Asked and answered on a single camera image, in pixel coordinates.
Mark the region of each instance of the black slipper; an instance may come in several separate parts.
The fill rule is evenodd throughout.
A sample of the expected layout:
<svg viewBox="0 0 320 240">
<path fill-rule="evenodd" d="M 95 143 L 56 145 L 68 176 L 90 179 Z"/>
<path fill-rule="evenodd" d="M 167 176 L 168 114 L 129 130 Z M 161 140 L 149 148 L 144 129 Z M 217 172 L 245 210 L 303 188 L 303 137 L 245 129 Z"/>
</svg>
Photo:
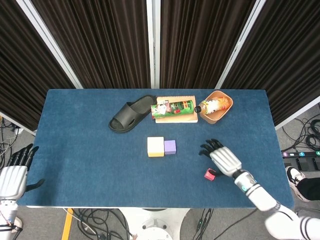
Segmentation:
<svg viewBox="0 0 320 240">
<path fill-rule="evenodd" d="M 156 96 L 146 95 L 135 102 L 127 102 L 109 122 L 109 127 L 117 133 L 126 133 L 133 129 L 151 111 L 151 105 L 157 104 Z"/>
</svg>

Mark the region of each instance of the purple cube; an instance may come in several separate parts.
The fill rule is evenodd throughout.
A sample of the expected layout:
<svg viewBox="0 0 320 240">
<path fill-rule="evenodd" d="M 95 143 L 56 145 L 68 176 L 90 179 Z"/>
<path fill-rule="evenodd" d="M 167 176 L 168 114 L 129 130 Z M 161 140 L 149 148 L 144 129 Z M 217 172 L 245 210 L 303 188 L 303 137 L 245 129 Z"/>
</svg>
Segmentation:
<svg viewBox="0 0 320 240">
<path fill-rule="evenodd" d="M 164 141 L 164 154 L 176 154 L 176 140 Z"/>
</svg>

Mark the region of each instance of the yellow cube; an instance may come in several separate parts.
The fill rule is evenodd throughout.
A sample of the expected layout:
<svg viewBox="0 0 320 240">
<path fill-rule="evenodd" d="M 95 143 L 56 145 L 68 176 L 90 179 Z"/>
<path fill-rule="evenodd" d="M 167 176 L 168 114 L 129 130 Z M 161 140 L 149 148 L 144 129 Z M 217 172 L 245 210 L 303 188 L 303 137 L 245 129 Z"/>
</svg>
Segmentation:
<svg viewBox="0 0 320 240">
<path fill-rule="evenodd" d="M 149 136 L 147 138 L 148 156 L 163 157 L 165 155 L 165 139 L 163 136 Z"/>
</svg>

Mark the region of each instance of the shoe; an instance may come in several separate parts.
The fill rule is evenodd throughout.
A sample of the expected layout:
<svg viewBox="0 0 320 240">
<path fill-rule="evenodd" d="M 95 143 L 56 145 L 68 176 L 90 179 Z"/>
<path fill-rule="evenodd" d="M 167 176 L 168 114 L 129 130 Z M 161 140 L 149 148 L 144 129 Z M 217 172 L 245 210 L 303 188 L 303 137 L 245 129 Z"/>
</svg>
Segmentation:
<svg viewBox="0 0 320 240">
<path fill-rule="evenodd" d="M 287 166 L 285 168 L 286 171 L 286 176 L 288 178 L 288 182 L 290 185 L 290 188 L 292 188 L 292 190 L 294 191 L 295 195 L 302 201 L 304 202 L 310 202 L 310 200 L 306 199 L 298 190 L 297 185 L 298 183 L 302 180 L 305 179 L 306 176 L 298 171 L 296 168 L 294 168 L 293 166 Z"/>
</svg>

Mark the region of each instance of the bottle cap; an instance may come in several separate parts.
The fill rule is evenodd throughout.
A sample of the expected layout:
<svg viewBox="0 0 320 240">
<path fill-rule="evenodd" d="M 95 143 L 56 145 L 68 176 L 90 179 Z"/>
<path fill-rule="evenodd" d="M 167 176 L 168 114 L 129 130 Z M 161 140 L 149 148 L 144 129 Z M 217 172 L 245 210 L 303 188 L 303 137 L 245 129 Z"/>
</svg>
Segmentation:
<svg viewBox="0 0 320 240">
<path fill-rule="evenodd" d="M 195 111 L 196 113 L 200 113 L 200 112 L 201 112 L 201 107 L 200 107 L 200 106 L 196 106 L 196 107 L 194 108 L 194 111 Z"/>
</svg>

